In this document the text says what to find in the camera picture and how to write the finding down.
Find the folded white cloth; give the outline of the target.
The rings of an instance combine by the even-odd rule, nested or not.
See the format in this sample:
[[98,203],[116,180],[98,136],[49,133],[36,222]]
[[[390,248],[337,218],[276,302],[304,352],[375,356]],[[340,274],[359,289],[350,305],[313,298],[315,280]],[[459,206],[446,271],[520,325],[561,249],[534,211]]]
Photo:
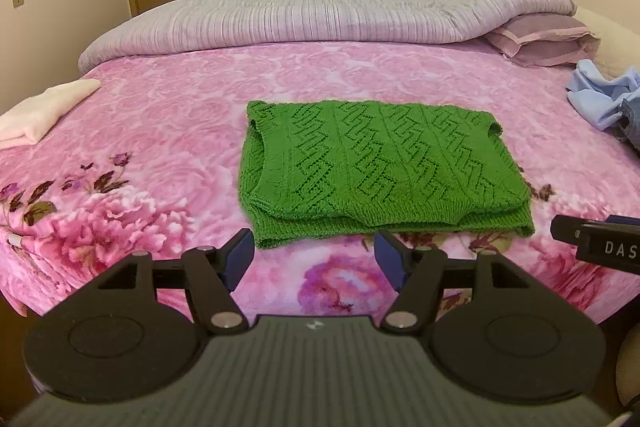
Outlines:
[[38,144],[60,118],[100,88],[100,80],[78,79],[25,98],[1,115],[2,150]]

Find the mauve pillow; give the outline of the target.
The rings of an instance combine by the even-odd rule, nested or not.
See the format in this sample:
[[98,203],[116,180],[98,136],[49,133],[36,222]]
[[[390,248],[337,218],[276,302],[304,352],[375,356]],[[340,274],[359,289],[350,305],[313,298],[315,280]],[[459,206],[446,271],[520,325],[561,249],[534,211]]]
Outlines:
[[484,39],[523,67],[574,65],[596,57],[600,39],[577,18],[536,13],[512,18]]

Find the blue denim garment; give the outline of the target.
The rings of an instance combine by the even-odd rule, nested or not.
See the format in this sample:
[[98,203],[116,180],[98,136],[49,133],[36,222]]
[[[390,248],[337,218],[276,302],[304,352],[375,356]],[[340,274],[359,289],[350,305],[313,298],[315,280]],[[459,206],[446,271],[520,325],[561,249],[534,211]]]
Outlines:
[[618,141],[640,152],[640,98],[625,98],[620,104],[620,118],[614,124],[613,134]]

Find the grey striped quilt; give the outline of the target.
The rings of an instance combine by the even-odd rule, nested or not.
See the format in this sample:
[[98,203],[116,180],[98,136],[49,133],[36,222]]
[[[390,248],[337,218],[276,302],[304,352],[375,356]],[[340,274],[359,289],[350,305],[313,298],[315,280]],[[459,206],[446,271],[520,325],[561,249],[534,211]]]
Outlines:
[[125,56],[264,43],[459,43],[520,15],[576,10],[573,0],[174,0],[96,38],[78,69],[85,74]]

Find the light blue shirt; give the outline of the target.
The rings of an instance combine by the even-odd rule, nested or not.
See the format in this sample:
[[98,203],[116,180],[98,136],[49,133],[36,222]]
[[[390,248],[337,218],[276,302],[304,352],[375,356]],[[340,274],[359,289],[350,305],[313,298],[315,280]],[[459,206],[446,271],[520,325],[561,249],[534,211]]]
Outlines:
[[566,86],[570,105],[599,131],[623,117],[623,101],[639,98],[639,72],[629,67],[620,77],[607,80],[590,60],[580,60]]

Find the green knitted sweater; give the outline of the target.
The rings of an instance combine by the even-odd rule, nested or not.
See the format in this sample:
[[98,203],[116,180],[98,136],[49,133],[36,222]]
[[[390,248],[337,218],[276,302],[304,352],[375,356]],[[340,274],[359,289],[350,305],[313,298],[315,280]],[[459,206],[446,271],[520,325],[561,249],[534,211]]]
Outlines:
[[341,235],[532,235],[529,187],[487,112],[321,101],[246,106],[239,198],[259,247]]

